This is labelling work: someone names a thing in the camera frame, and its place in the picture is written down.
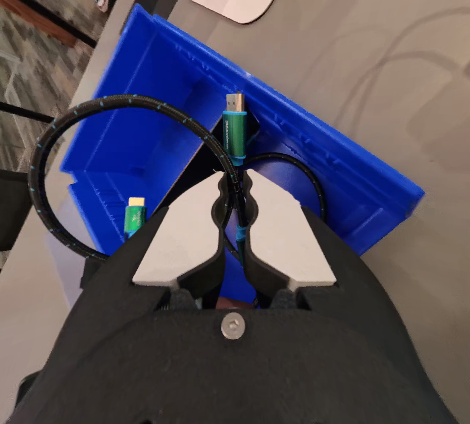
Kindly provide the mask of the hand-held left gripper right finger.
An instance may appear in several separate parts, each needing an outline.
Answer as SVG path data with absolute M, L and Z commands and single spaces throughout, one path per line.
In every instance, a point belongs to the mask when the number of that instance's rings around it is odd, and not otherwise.
M 248 226 L 244 275 L 260 302 L 280 291 L 329 288 L 337 278 L 309 224 L 305 210 L 290 192 L 253 169 L 244 173 Z

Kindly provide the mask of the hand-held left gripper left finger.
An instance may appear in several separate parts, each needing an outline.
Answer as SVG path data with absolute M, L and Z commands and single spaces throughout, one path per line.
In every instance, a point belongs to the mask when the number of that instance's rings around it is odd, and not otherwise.
M 132 282 L 185 289 L 194 299 L 220 292 L 225 219 L 226 174 L 216 172 L 169 205 Z

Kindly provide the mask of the blue plastic bin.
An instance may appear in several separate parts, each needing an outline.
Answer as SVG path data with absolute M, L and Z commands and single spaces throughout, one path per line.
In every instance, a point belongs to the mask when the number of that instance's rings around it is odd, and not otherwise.
M 245 105 L 260 124 L 247 156 Z M 132 10 L 93 102 L 71 111 L 80 123 L 62 161 L 70 192 L 104 262 L 79 299 L 138 295 L 196 309 L 189 291 L 135 285 L 132 278 L 169 206 L 168 192 L 203 144 L 226 174 L 225 275 L 220 297 L 251 303 L 244 275 L 248 226 L 244 173 L 253 169 L 301 203 L 337 282 L 276 294 L 260 307 L 317 313 L 396 315 L 360 255 L 409 216 L 422 189 L 256 77 L 140 5 Z

